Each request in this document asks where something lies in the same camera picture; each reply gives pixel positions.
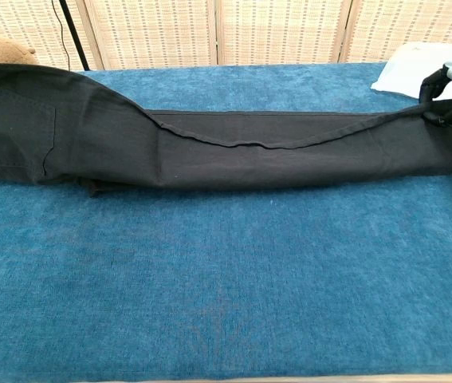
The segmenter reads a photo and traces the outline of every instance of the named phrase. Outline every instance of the black pants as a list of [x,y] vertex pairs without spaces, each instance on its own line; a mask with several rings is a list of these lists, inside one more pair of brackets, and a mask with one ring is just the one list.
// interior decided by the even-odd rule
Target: black pants
[[304,187],[452,172],[452,127],[397,113],[144,110],[76,73],[0,65],[0,180],[174,189]]

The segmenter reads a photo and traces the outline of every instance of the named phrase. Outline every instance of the back pocket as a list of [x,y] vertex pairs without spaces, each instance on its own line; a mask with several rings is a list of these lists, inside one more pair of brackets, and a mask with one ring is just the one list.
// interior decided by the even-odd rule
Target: back pocket
[[55,108],[0,89],[0,179],[37,183],[53,149]]

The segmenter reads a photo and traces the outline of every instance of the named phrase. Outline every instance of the woven panel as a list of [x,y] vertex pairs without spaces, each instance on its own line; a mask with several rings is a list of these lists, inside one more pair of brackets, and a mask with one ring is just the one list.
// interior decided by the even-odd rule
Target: woven panel
[[341,61],[386,61],[405,42],[452,43],[452,0],[355,0]]
[[[80,70],[82,64],[59,1],[54,0],[54,5],[64,28],[63,38],[69,53],[70,69]],[[94,68],[92,54],[74,0],[69,0],[68,6],[72,12],[89,66]],[[41,65],[68,68],[68,58],[61,40],[61,25],[53,12],[50,0],[0,0],[0,35],[12,38],[29,48],[34,48],[36,58]]]
[[349,1],[219,0],[219,63],[337,61]]
[[86,1],[107,69],[217,63],[211,0]]

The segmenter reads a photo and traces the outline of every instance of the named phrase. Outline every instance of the blue fabric surface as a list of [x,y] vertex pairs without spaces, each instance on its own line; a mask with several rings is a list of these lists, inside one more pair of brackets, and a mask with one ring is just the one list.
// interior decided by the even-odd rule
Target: blue fabric surface
[[[93,72],[146,108],[391,111],[382,65]],[[0,183],[0,381],[452,373],[452,176]]]

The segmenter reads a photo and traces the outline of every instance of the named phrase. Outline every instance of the white paper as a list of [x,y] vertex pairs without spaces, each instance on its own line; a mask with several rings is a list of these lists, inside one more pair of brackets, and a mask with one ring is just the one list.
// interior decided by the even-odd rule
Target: white paper
[[[452,60],[452,44],[409,42],[400,46],[371,89],[419,98],[423,80]],[[452,98],[452,82],[437,100]]]

